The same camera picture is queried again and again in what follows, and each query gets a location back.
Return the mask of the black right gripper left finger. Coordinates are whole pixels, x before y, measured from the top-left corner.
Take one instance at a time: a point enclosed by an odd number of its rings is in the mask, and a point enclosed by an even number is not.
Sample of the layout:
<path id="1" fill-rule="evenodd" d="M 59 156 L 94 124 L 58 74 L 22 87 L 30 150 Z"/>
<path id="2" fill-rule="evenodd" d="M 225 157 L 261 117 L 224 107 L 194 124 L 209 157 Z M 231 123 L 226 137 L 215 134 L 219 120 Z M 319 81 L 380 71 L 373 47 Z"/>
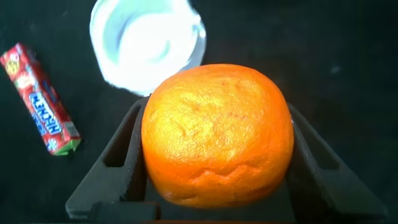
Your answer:
<path id="1" fill-rule="evenodd" d="M 89 217 L 99 202 L 142 201 L 146 168 L 141 144 L 141 121 L 148 97 L 136 101 L 126 113 L 93 167 L 65 204 L 70 218 Z"/>

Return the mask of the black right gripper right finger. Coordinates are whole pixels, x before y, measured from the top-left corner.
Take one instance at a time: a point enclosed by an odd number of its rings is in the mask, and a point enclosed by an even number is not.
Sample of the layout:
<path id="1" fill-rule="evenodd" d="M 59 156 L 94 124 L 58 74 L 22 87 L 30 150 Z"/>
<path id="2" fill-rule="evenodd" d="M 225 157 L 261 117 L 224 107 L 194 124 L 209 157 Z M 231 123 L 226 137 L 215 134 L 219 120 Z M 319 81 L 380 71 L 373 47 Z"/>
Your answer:
<path id="1" fill-rule="evenodd" d="M 293 105 L 294 152 L 286 182 L 296 219 L 382 223 L 386 206 Z"/>

